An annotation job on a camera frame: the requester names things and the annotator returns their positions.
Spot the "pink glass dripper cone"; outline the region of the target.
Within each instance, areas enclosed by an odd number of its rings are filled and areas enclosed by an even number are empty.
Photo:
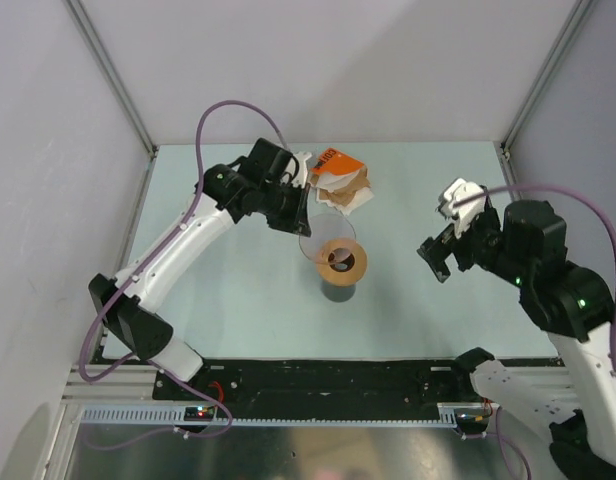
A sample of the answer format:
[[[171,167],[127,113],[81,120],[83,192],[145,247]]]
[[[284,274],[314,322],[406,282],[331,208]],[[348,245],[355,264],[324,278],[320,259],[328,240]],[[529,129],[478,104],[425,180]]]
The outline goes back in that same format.
[[[347,260],[356,245],[356,232],[340,214],[322,213],[309,218],[312,235],[299,238],[299,248],[315,264],[337,264]]]

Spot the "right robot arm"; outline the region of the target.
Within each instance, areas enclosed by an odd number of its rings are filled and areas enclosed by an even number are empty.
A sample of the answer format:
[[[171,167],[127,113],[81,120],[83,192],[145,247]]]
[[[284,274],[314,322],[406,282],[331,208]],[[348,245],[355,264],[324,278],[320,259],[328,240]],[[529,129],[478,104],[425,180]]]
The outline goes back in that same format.
[[[447,226],[418,249],[439,282],[455,257],[510,283],[519,303],[563,361],[578,407],[565,405],[510,373],[492,354],[474,348],[456,358],[452,393],[485,397],[532,430],[568,479],[616,479],[616,380],[610,333],[615,302],[605,280],[567,258],[565,220],[547,202],[519,200],[499,215],[490,201],[465,230]]]

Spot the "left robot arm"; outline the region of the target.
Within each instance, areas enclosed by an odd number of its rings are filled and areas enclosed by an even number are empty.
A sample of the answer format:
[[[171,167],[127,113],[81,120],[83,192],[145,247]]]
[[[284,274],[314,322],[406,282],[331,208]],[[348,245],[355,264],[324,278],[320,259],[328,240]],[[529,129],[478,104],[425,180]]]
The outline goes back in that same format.
[[[202,252],[246,216],[261,214],[272,230],[310,236],[311,158],[258,139],[247,155],[205,171],[187,210],[146,253],[113,278],[99,274],[91,280],[101,323],[132,355],[174,375],[185,397],[202,397],[210,376],[202,356],[158,315],[159,307]]]

